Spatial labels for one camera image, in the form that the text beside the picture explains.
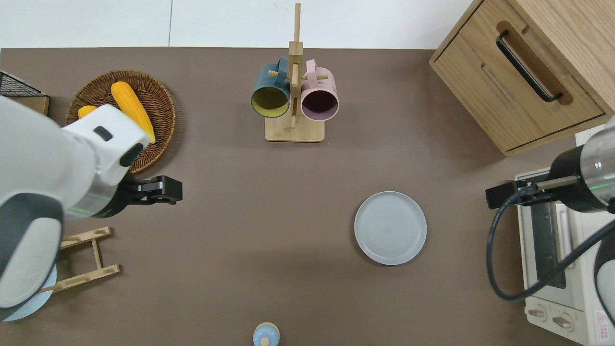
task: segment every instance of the black drawer handle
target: black drawer handle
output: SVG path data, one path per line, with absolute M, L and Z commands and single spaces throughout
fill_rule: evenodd
M 538 96 L 540 96 L 540 98 L 543 101 L 545 101 L 545 102 L 553 102 L 553 101 L 559 99 L 561 97 L 562 93 L 559 93 L 559 94 L 557 94 L 555 96 L 551 96 L 551 95 L 547 94 L 547 92 L 540 86 L 540 84 L 538 84 L 538 81 L 536 80 L 536 78 L 534 78 L 534 76 L 531 75 L 531 73 L 528 71 L 528 69 L 525 68 L 525 66 L 523 66 L 523 64 L 521 63 L 521 61 L 519 61 L 519 59 L 515 56 L 515 54 L 513 54 L 512 51 L 510 51 L 510 49 L 508 48 L 506 43 L 504 43 L 504 37 L 507 34 L 508 34 L 508 30 L 504 30 L 498 36 L 498 39 L 496 40 L 496 45 L 498 46 L 498 48 L 502 52 L 502 54 L 504 54 L 506 59 L 508 59 L 508 61 L 510 61 L 512 66 L 514 66 L 517 69 L 517 71 L 519 72 L 521 77 L 523 77 L 523 79 L 525 79 L 525 81 L 530 85 L 530 87 L 532 89 L 534 89 L 534 91 L 538 94 Z

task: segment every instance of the yellow corn cob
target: yellow corn cob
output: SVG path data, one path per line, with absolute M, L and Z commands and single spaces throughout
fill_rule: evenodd
M 83 106 L 79 109 L 79 111 L 77 111 L 77 115 L 79 116 L 79 119 L 81 119 L 86 115 L 90 114 L 95 109 L 96 106 Z
M 126 82 L 115 82 L 111 85 L 111 95 L 113 95 L 119 109 L 139 124 L 149 135 L 149 142 L 154 143 L 156 141 L 154 128 L 132 87 Z

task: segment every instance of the oven door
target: oven door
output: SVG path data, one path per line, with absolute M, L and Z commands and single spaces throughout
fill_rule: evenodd
M 538 281 L 573 248 L 569 209 L 562 203 L 518 207 L 525 288 Z M 533 296 L 584 310 L 577 263 L 551 280 Z

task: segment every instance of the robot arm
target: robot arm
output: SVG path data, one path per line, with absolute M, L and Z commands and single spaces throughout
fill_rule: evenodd
M 180 182 L 137 181 L 128 172 L 149 137 L 110 105 L 59 128 L 0 96 L 0 124 L 0 320 L 41 288 L 64 219 L 181 200 Z
M 512 193 L 524 206 L 561 201 L 578 212 L 607 211 L 615 198 L 615 117 L 584 145 L 559 154 L 546 177 L 487 189 L 489 208 L 500 208 Z

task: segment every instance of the teal mug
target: teal mug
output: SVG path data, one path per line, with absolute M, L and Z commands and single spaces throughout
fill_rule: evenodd
M 269 70 L 277 72 L 270 76 Z M 290 106 L 290 83 L 288 75 L 288 59 L 280 58 L 261 68 L 256 77 L 256 87 L 252 92 L 252 108 L 265 118 L 277 118 L 284 115 Z

